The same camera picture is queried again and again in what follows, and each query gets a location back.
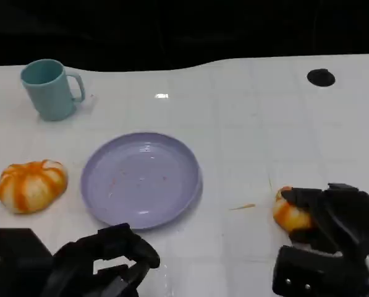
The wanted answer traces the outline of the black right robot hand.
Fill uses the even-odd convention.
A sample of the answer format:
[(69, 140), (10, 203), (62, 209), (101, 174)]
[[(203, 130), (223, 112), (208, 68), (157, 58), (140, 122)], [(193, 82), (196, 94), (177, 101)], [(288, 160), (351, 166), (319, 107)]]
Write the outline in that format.
[(274, 265), (276, 295), (369, 296), (367, 192), (342, 183), (282, 187), (273, 218), (291, 241)]

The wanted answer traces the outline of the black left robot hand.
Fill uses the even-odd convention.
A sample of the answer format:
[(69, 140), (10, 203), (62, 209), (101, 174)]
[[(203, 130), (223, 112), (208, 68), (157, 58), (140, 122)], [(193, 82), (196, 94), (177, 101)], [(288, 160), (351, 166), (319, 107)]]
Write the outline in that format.
[(29, 228), (0, 228), (0, 296), (138, 296), (161, 260), (123, 223), (52, 254)]

